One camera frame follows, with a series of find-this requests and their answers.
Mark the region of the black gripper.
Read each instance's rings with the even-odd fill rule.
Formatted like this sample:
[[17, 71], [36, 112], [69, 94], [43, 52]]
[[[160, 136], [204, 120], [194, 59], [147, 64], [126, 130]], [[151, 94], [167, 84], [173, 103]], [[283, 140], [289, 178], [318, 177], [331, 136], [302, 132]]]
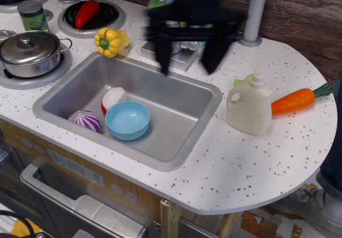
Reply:
[[161, 72], [168, 75], [172, 43], [176, 41], [206, 41], [201, 63], [208, 74], [215, 72], [247, 13], [223, 7], [195, 6], [186, 9], [168, 4], [149, 9], [146, 38], [154, 41], [156, 61]]

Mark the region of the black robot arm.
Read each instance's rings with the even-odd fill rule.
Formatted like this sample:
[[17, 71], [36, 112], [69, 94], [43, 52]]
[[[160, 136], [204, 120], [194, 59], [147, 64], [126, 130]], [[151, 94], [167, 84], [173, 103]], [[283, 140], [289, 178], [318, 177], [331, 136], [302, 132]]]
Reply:
[[212, 74], [237, 40], [239, 25], [247, 14], [221, 6], [221, 0], [174, 0], [147, 12], [146, 38], [154, 43], [156, 61], [168, 73], [173, 42], [202, 42], [206, 45], [202, 65]]

